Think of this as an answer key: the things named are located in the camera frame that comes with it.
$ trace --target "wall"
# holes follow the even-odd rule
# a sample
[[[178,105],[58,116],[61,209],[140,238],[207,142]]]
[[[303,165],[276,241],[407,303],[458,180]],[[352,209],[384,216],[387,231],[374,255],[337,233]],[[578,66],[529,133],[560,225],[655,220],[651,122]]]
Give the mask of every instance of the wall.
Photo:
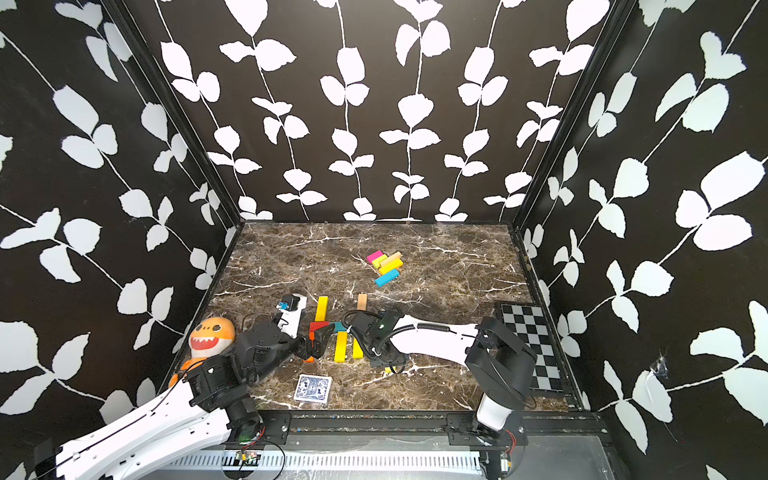
[[[758,478],[768,11],[638,3],[525,221],[526,250],[632,478]]]
[[[234,228],[100,5],[2,0],[0,32],[0,478],[23,480],[39,442],[154,397]]]
[[[243,218],[497,223],[521,203],[610,3],[128,7]]]

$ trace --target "marble surface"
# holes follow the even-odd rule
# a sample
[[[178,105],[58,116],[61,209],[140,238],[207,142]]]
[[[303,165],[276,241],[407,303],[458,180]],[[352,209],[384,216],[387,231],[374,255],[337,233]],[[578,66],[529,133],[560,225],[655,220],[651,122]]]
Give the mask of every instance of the marble surface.
[[[377,288],[366,257],[402,252],[400,278]],[[368,293],[368,310],[399,304],[405,313],[443,323],[476,323],[493,314],[496,300],[530,302],[517,254],[503,225],[252,223],[237,241],[217,285],[208,316],[238,318],[273,313],[279,298],[308,298],[300,333],[314,320],[318,296],[328,296],[327,320],[354,310]],[[256,316],[253,321],[268,320]],[[336,337],[314,363],[293,357],[253,387],[262,409],[476,409],[482,391],[463,366],[424,355],[399,375],[372,369],[365,359],[333,361]],[[300,373],[333,377],[327,404],[296,402]]]

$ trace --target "playing card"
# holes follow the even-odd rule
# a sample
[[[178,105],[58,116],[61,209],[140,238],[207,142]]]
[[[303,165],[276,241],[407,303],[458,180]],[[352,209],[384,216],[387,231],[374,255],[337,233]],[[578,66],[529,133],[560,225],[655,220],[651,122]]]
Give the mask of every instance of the playing card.
[[[329,376],[299,375],[293,399],[297,402],[327,403],[331,380]]]

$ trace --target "plush toy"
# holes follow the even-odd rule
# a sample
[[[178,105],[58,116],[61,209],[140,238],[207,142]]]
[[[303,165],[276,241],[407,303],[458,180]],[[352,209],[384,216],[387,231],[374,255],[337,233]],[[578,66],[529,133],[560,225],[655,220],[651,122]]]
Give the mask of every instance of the plush toy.
[[[232,322],[221,316],[212,316],[203,320],[190,334],[190,349],[192,358],[184,362],[181,371],[197,368],[209,356],[218,355],[235,341],[235,327]],[[179,375],[174,374],[168,382],[172,387],[179,381]]]

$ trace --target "blue block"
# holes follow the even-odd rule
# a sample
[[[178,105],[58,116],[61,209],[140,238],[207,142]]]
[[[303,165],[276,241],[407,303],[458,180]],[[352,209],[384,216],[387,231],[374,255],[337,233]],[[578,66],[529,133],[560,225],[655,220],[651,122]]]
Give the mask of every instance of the blue block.
[[[391,282],[398,276],[400,276],[400,272],[397,269],[391,270],[385,273],[384,275],[381,275],[379,278],[377,278],[376,285],[378,285],[379,287],[385,286],[387,283]]]

